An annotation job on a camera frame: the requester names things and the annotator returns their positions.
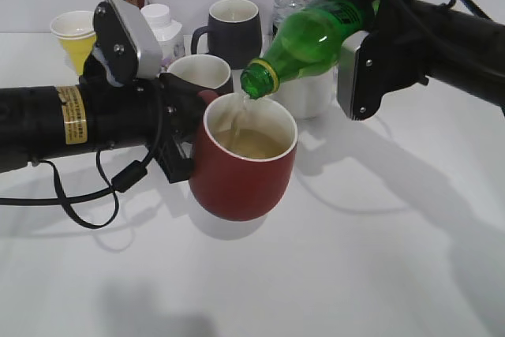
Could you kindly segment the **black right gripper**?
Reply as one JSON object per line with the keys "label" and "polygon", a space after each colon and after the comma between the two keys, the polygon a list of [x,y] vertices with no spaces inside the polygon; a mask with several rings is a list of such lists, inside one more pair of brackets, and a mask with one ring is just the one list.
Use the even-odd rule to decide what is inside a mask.
{"label": "black right gripper", "polygon": [[425,38],[409,20],[415,0],[380,0],[373,26],[365,30],[373,37],[384,95],[427,84],[422,54]]}

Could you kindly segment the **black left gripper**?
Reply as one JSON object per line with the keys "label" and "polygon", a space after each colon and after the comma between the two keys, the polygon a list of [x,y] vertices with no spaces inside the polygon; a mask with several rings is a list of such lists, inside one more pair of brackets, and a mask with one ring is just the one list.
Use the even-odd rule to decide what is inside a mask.
{"label": "black left gripper", "polygon": [[95,148],[143,145],[170,184],[186,181],[194,162],[182,145],[194,142],[207,104],[206,88],[162,73],[112,85],[110,70],[90,54],[79,87],[88,137]]}

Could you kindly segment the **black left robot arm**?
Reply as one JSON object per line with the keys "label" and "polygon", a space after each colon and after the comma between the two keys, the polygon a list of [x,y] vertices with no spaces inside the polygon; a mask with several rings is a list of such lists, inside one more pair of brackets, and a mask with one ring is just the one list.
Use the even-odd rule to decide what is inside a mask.
{"label": "black left robot arm", "polygon": [[123,87],[107,82],[98,62],[77,85],[1,90],[1,171],[43,159],[143,145],[171,183],[190,178],[193,142],[207,107],[204,87],[163,73]]}

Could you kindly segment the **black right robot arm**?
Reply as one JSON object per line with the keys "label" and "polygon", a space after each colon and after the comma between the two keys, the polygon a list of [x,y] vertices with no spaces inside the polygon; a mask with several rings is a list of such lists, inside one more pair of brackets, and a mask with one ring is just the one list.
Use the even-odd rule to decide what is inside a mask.
{"label": "black right robot arm", "polygon": [[342,43],[337,100],[348,118],[370,118],[388,92],[431,78],[504,106],[504,26],[472,0],[350,1],[379,7]]}

